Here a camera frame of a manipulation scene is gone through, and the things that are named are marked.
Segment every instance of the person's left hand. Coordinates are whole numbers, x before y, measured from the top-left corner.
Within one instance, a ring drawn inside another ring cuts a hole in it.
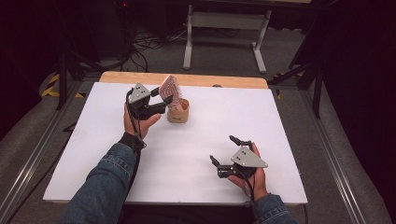
[[[149,132],[149,127],[155,124],[161,118],[161,114],[155,114],[151,116],[147,120],[137,121],[134,119],[134,124],[136,125],[136,129],[139,131],[139,123],[140,123],[140,133],[142,138],[145,138]],[[132,127],[131,119],[129,117],[128,109],[126,105],[124,105],[124,128],[125,132],[134,136],[134,128]]]

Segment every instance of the wooden table edge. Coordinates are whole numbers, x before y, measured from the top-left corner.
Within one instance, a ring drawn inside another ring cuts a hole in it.
[[[261,77],[223,77],[206,75],[184,75],[163,73],[135,73],[135,72],[104,72],[99,82],[131,83],[140,82],[148,85],[160,85],[163,80],[172,75],[177,78],[180,86],[213,87],[220,85],[225,88],[268,89],[267,81]]]

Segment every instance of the cuff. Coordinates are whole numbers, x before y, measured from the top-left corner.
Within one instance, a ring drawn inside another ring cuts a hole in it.
[[[143,144],[140,143],[139,140],[130,133],[124,133],[119,143],[130,147],[133,151],[140,151],[140,149],[143,148]]]

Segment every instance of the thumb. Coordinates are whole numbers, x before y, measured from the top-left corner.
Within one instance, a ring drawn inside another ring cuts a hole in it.
[[[146,124],[148,128],[151,127],[153,124],[155,124],[160,118],[161,118],[161,114],[155,114],[149,117],[149,119],[146,120]]]

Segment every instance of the pink object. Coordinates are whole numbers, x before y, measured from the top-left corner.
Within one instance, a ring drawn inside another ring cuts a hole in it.
[[[181,107],[180,98],[181,98],[181,90],[177,84],[177,79],[172,77],[171,75],[167,76],[163,83],[160,86],[160,96],[165,99],[166,97],[173,95],[173,101],[170,105],[168,105],[169,110],[178,110],[183,111],[183,107]]]

